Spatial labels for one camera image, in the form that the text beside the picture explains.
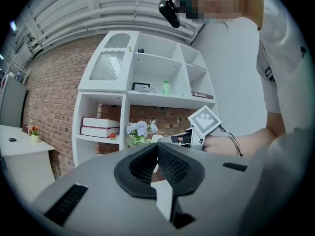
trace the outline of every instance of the white book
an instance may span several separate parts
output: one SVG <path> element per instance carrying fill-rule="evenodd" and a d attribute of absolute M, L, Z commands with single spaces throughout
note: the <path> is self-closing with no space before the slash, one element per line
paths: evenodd
<path fill-rule="evenodd" d="M 119 128 L 92 128 L 82 127 L 81 135 L 108 138 L 111 133 L 118 134 Z"/>
<path fill-rule="evenodd" d="M 83 117 L 82 126 L 96 128 L 117 128 L 120 126 L 120 122 L 110 119 Z"/>

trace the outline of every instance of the white desk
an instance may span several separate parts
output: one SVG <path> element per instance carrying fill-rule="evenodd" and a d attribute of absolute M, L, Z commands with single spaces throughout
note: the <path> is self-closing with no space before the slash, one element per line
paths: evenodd
<path fill-rule="evenodd" d="M 16 142 L 10 142 L 9 138 L 15 138 Z M 30 203 L 55 181 L 48 155 L 53 149 L 43 141 L 32 144 L 21 128 L 0 125 L 1 156 L 17 191 Z"/>

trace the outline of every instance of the cable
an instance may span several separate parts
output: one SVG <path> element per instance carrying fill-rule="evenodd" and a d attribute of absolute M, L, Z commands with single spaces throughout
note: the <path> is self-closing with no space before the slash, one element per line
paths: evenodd
<path fill-rule="evenodd" d="M 230 133 L 230 132 L 228 132 L 228 131 L 227 131 L 226 129 L 224 129 L 221 125 L 219 126 L 219 128 L 220 128 L 220 130 L 221 130 L 222 132 L 226 132 L 226 133 L 229 135 L 229 137 L 231 138 L 232 142 L 234 143 L 234 145 L 235 145 L 236 148 L 237 148 L 237 152 L 238 152 L 239 156 L 243 156 L 243 154 L 241 153 L 241 146 L 240 146 L 240 144 L 237 142 L 237 140 L 235 139 L 235 137 L 233 136 L 233 134 Z"/>

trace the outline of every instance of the white cabinet door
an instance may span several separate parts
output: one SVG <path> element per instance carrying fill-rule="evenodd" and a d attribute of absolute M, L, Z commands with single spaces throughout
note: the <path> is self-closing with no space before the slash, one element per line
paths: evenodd
<path fill-rule="evenodd" d="M 78 89 L 126 92 L 139 34 L 138 31 L 109 32 L 92 55 Z"/>

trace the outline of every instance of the ceiling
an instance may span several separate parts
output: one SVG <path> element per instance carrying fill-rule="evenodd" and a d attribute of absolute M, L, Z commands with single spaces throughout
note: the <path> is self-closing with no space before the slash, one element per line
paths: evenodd
<path fill-rule="evenodd" d="M 178 29 L 158 11 L 160 0 L 30 0 L 1 49 L 6 70 L 67 41 L 111 30 L 140 30 L 190 44 L 202 25 L 181 18 Z"/>

